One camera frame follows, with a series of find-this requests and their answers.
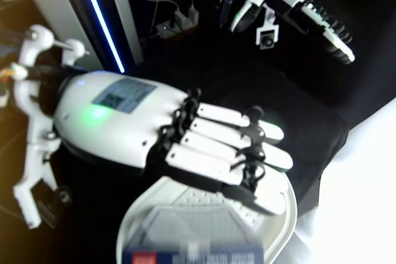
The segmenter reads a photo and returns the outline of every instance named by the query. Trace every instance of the green light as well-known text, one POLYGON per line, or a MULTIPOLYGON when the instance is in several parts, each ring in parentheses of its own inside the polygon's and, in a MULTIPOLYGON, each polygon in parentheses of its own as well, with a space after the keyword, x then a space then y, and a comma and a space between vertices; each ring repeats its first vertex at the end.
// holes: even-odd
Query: green light
POLYGON ((91 104, 83 113, 84 124, 99 125, 107 120, 110 114, 113 112, 111 108, 106 106, 100 106, 91 104))

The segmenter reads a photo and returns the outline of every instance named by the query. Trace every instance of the robotic arm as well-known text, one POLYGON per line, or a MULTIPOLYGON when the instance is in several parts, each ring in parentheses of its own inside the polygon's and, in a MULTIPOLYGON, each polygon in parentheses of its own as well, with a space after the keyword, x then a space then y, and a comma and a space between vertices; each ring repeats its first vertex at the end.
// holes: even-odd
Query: robotic arm
MULTIPOLYGON (((18 63, 2 73, 14 79, 15 101, 29 117, 25 171, 14 195, 30 229, 41 223, 31 192, 34 185, 43 180, 54 193, 61 192, 50 165, 50 156, 61 143, 94 163, 165 174, 220 192, 261 213, 285 211, 283 193, 288 182, 284 172, 293 161, 273 146, 282 140, 283 131, 261 120, 260 107, 241 114, 201 103, 199 90, 187 94, 151 80, 75 70, 71 77, 64 77, 56 110, 49 116, 38 103, 46 92, 42 68, 34 63, 40 52, 54 45, 64 48, 62 67, 54 71, 57 77, 65 69, 74 69, 75 61, 86 54, 81 42, 61 43, 45 27, 34 25, 18 63), (267 192, 264 199, 254 195, 258 183, 267 192)), ((62 203, 70 202, 67 192, 59 196, 62 203)))
POLYGON ((299 32, 311 35, 331 55, 345 64, 352 63, 355 56, 348 47, 352 37, 344 24, 334 16, 327 15, 323 7, 313 0, 246 0, 235 15, 230 30, 245 31, 265 9, 264 24, 256 30, 256 45, 260 49, 273 48, 278 41, 279 25, 274 25, 275 15, 294 26, 299 32))

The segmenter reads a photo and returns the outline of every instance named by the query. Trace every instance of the label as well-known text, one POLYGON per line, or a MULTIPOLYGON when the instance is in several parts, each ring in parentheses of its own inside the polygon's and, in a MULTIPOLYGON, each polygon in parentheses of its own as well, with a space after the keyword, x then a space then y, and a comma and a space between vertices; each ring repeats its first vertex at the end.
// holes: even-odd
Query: label
POLYGON ((112 83, 92 103, 129 114, 156 87, 138 80, 122 79, 112 83))

